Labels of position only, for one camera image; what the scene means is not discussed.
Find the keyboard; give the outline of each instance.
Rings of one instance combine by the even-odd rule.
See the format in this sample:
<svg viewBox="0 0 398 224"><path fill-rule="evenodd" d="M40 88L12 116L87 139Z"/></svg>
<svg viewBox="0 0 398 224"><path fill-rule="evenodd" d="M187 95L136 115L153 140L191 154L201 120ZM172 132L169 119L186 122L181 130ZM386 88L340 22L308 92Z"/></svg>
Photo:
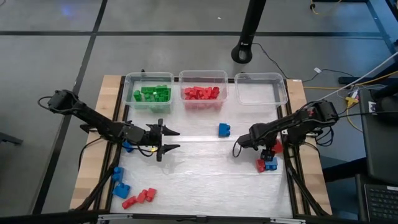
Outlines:
<svg viewBox="0 0 398 224"><path fill-rule="evenodd" d="M398 222L398 187L365 184L369 221Z"/></svg>

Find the blue lego brick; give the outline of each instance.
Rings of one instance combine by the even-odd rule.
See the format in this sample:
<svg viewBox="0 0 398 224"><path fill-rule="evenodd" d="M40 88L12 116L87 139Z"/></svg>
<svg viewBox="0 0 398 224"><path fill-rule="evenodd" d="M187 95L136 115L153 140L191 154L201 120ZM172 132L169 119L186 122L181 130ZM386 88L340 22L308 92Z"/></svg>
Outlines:
<svg viewBox="0 0 398 224"><path fill-rule="evenodd" d="M278 160L276 157L272 158L272 161L264 161L264 164L266 165L266 170L276 170L278 166Z"/></svg>
<svg viewBox="0 0 398 224"><path fill-rule="evenodd" d="M127 151L127 152L132 152L134 149L132 148L132 145L130 145L129 142L124 141L123 142L123 148Z"/></svg>
<svg viewBox="0 0 398 224"><path fill-rule="evenodd" d="M112 176L113 181L118 181L121 183L123 180L123 174L124 174L124 169L122 167L115 167L113 169L113 176Z"/></svg>
<svg viewBox="0 0 398 224"><path fill-rule="evenodd" d="M218 125L218 136L219 137L228 137L231 134L231 126L225 123L220 123Z"/></svg>
<svg viewBox="0 0 398 224"><path fill-rule="evenodd" d="M113 194L123 199L126 199L130 192L130 186L124 183L119 183L114 189Z"/></svg>

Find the black pole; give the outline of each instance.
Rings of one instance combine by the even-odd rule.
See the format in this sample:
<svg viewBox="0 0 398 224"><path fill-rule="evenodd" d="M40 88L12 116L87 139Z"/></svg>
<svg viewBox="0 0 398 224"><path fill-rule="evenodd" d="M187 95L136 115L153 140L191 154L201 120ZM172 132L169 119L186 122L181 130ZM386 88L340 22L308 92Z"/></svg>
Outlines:
<svg viewBox="0 0 398 224"><path fill-rule="evenodd" d="M232 49L231 56L235 62L249 63L252 59L251 45L259 26L266 0L250 0L238 44Z"/></svg>

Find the wooden board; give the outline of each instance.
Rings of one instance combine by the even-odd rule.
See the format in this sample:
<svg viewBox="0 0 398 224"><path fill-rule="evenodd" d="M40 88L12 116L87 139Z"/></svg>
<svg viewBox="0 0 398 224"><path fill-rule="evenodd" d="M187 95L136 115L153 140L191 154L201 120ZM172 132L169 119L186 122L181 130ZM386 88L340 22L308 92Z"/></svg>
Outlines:
<svg viewBox="0 0 398 224"><path fill-rule="evenodd" d="M109 119L112 119L116 98L120 87L121 76L105 75L101 90L99 91L98 101L95 110ZM300 80L287 80L287 89L290 98L290 106L292 111L299 109L307 100ZM119 118L123 113L123 105L121 106ZM87 142L98 138L98 134L90 133ZM307 138L309 143L315 145L313 138ZM81 167L76 180L75 190L73 192L70 208L76 208L90 194L100 178L101 166L105 154L106 141L100 141L85 150L82 158ZM302 160L305 184L308 187L315 200L322 208L331 214L328 194L326 191L325 181L323 180L322 167L320 165L319 154L310 146L303 145L300 147L300 157ZM100 208L104 208L106 200L105 193L108 192L109 182L103 190ZM303 213L302 200L299 189L295 188L297 196L297 204L299 213Z"/></svg>
<svg viewBox="0 0 398 224"><path fill-rule="evenodd" d="M290 107L292 112L300 109L307 103L305 98L303 83L301 80L287 80L287 91L289 95ZM316 146L314 138L307 137L306 142ZM329 202L326 183L323 179L322 166L319 159L319 153L311 146L300 146L300 158L303 168L304 181L307 189L311 192L314 199L321 207L331 215L331 207ZM298 212L303 214L303 203L299 188L295 185L295 193L297 198Z"/></svg>

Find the plastic bin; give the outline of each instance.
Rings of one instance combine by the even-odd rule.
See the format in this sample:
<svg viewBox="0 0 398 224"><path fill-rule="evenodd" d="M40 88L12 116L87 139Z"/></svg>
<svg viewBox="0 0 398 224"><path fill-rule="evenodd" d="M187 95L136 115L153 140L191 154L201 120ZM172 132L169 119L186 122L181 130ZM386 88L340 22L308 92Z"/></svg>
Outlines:
<svg viewBox="0 0 398 224"><path fill-rule="evenodd" d="M199 71L182 71L179 75L180 82L180 99L185 109L216 109L220 110L223 103L228 98L228 76L222 70L199 70ZM193 87L208 88L218 87L220 93L213 100L188 100L184 90Z"/></svg>
<svg viewBox="0 0 398 224"><path fill-rule="evenodd" d="M174 76L169 72L132 72L126 75L122 100L125 105L134 107L136 110L151 110L153 113L169 113L172 109ZM155 95L150 94L146 100L142 94L142 101L136 101L133 93L136 90L141 92L142 87L163 86L170 90L170 97L165 101L155 101Z"/></svg>
<svg viewBox="0 0 398 224"><path fill-rule="evenodd" d="M287 103L284 79L279 73L239 73L235 75L235 89L242 105L280 106Z"/></svg>

